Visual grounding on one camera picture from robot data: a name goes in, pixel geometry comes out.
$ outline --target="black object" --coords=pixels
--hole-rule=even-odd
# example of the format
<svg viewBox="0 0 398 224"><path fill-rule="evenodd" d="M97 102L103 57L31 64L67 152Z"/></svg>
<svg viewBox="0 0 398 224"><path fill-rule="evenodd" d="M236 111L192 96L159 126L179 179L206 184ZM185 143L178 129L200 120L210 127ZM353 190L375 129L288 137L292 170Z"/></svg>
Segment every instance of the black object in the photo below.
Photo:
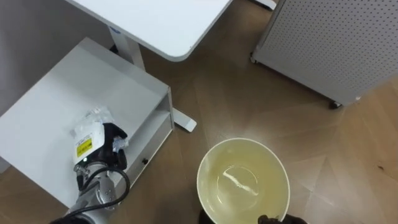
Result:
<svg viewBox="0 0 398 224"><path fill-rule="evenodd" d="M119 50L118 50L118 48L116 47L116 44L114 44L109 50L110 50L112 53L114 53L114 54L118 54L118 53L119 53Z"/></svg>
<svg viewBox="0 0 398 224"><path fill-rule="evenodd" d="M144 164L144 165L146 165L146 164L148 164L148 159L146 159L146 158L144 158L143 160L142 160L142 163Z"/></svg>
<svg viewBox="0 0 398 224"><path fill-rule="evenodd" d="M261 215L258 220L258 224L308 224L306 221L299 217L294 217L286 214L284 220L282 222L278 221L276 218L268 218L266 215ZM206 214L206 212L202 209L199 213L199 223L198 224L215 224L210 219L210 217Z"/></svg>
<svg viewBox="0 0 398 224"><path fill-rule="evenodd" d="M121 170L125 170L127 168L127 158L126 158L126 154L124 153L124 150L119 149L119 152L116 153L116 156L118 158L118 161L117 161L118 163L116 164L116 167Z"/></svg>
<svg viewBox="0 0 398 224"><path fill-rule="evenodd" d="M215 224L215 223L213 223L210 217L202 209L199 213L199 224Z"/></svg>

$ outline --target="white desk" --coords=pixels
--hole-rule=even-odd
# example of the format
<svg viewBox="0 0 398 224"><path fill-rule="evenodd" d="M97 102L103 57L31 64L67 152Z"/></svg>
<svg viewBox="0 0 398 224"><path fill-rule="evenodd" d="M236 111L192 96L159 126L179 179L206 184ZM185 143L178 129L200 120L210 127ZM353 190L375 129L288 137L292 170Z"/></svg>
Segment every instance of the white desk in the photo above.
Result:
<svg viewBox="0 0 398 224"><path fill-rule="evenodd" d="M232 0L67 0L109 26L119 55L145 70L139 45L173 62L186 59ZM173 110L192 131L196 122Z"/></svg>
<svg viewBox="0 0 398 224"><path fill-rule="evenodd" d="M107 106L128 135L131 184L174 128L167 85L90 39L82 40L0 117L0 156L67 207L78 196L73 124ZM124 189L111 174L116 192Z"/></svg>

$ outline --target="yellowish liquid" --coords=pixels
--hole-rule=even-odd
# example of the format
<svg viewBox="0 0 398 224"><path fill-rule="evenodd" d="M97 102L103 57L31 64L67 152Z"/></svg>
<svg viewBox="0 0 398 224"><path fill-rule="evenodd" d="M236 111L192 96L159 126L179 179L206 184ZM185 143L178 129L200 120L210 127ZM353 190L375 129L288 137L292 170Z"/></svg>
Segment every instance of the yellowish liquid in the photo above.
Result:
<svg viewBox="0 0 398 224"><path fill-rule="evenodd" d="M254 141L232 139L204 158L198 172L198 193L217 224L256 224L261 215L284 216L289 181L269 150Z"/></svg>

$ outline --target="herringbone floor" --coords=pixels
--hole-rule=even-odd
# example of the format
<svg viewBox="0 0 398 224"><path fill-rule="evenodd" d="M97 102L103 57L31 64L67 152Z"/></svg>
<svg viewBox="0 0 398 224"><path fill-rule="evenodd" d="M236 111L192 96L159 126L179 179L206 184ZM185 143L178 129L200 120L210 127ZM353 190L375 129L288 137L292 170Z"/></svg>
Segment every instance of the herringbone floor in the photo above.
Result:
<svg viewBox="0 0 398 224"><path fill-rule="evenodd" d="M110 223L196 223L199 163L236 136L281 158L289 213L312 224L398 223L398 79L328 110L324 97L249 62L270 16L235 0L186 61L144 50L147 71L172 87L174 105L198 126L171 134ZM0 223L46 223L65 210L15 169L0 175Z"/></svg>

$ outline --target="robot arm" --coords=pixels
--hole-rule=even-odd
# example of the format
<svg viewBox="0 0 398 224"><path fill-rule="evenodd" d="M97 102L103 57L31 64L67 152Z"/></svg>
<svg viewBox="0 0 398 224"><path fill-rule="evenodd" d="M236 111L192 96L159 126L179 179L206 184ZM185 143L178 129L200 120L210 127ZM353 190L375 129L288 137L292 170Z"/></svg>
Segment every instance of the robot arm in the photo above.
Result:
<svg viewBox="0 0 398 224"><path fill-rule="evenodd" d="M107 224L116 206L124 200L130 189L126 173L126 156L123 149L114 151L115 139L125 139L127 134L113 123L104 123L104 144L76 164L79 195L76 204L67 214L51 224ZM114 182L109 172L117 172L126 181L122 196L116 198Z"/></svg>

